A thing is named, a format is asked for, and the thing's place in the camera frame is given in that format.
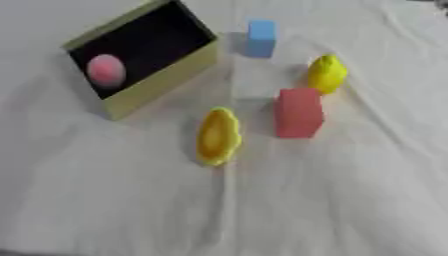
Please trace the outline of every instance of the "box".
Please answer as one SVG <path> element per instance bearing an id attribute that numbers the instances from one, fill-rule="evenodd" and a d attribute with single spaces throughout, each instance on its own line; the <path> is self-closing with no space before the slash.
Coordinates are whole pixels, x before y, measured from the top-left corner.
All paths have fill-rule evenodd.
<path id="1" fill-rule="evenodd" d="M 89 80 L 97 55 L 117 56 L 126 80 L 102 89 L 89 80 L 112 120 L 184 83 L 217 59 L 217 37 L 178 0 L 154 0 L 64 45 Z"/>

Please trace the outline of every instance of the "blue cube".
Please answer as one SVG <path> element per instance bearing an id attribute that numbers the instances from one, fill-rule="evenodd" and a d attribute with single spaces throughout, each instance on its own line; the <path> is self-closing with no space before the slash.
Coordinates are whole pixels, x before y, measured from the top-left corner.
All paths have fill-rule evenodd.
<path id="1" fill-rule="evenodd" d="M 252 20 L 246 42 L 246 55 L 270 58 L 275 48 L 275 23 L 270 20 Z"/>

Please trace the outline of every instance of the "yellow lemon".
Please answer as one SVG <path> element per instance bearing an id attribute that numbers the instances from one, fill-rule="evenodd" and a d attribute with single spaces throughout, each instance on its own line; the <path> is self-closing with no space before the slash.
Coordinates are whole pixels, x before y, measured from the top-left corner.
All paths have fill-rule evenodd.
<path id="1" fill-rule="evenodd" d="M 324 55 L 308 69 L 308 86 L 316 88 L 321 94 L 332 93 L 341 86 L 347 74 L 347 68 L 336 55 Z"/>

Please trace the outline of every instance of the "yellow object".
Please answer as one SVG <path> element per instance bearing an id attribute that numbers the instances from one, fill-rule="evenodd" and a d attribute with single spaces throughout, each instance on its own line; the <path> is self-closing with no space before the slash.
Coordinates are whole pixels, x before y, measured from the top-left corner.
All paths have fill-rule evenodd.
<path id="1" fill-rule="evenodd" d="M 347 68 L 336 55 L 324 55 L 308 69 L 308 86 L 316 88 L 321 94 L 332 93 L 341 86 L 347 74 Z"/>
<path id="2" fill-rule="evenodd" d="M 239 126 L 230 109 L 213 108 L 205 117 L 197 136 L 197 157 L 212 166 L 229 161 L 241 145 Z"/>

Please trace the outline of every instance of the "cube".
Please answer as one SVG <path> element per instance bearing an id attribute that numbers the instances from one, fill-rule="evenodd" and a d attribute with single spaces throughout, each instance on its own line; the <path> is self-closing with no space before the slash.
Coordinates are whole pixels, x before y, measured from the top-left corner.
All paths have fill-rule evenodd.
<path id="1" fill-rule="evenodd" d="M 312 138 L 324 121 L 320 94 L 314 88 L 283 89 L 275 102 L 280 138 Z"/>
<path id="2" fill-rule="evenodd" d="M 276 43 L 275 23 L 270 20 L 249 22 L 246 55 L 253 58 L 270 58 Z"/>
<path id="3" fill-rule="evenodd" d="M 180 0 L 151 0 L 64 45 L 103 103 L 118 120 L 157 99 L 217 61 L 217 37 Z M 101 86 L 89 75 L 97 56 L 119 59 L 126 77 Z"/>

